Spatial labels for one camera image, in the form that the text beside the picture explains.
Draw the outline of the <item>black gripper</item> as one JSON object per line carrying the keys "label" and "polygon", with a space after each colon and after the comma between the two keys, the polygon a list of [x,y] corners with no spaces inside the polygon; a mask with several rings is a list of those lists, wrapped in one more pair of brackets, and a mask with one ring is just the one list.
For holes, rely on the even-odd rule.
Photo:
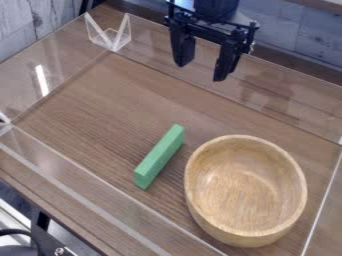
{"label": "black gripper", "polygon": [[[235,71],[241,52],[252,51],[259,23],[240,12],[240,0],[165,0],[165,3],[166,19],[179,18],[201,27],[207,35],[221,33],[241,44],[241,51],[235,41],[225,40],[220,45],[213,81],[223,81]],[[173,61],[184,67],[193,59],[196,40],[187,26],[174,20],[169,22],[169,38]]]}

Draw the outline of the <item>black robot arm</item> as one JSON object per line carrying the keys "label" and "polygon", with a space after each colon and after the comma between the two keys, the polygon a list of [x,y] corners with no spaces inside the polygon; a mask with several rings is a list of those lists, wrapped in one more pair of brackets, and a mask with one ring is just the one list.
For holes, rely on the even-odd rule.
{"label": "black robot arm", "polygon": [[195,57],[196,39],[220,46],[213,68],[215,82],[235,71],[243,54],[252,52],[260,25],[237,10],[240,0],[165,0],[173,62],[184,67]]}

